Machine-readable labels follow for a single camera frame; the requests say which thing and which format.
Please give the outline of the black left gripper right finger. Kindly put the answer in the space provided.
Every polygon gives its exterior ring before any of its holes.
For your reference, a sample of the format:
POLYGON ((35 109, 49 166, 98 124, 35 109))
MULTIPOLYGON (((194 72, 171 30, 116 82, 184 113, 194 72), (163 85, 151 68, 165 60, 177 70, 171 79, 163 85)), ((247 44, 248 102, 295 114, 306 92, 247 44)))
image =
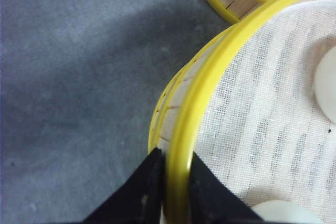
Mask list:
POLYGON ((188 182, 190 223, 264 223, 193 154, 188 182))

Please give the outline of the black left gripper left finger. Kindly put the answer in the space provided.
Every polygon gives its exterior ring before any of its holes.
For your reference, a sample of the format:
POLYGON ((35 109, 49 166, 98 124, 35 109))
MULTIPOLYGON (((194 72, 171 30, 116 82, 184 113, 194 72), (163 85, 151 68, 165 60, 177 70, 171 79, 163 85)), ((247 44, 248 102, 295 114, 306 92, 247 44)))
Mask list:
POLYGON ((160 223, 164 156, 154 148, 129 179, 83 223, 160 223))

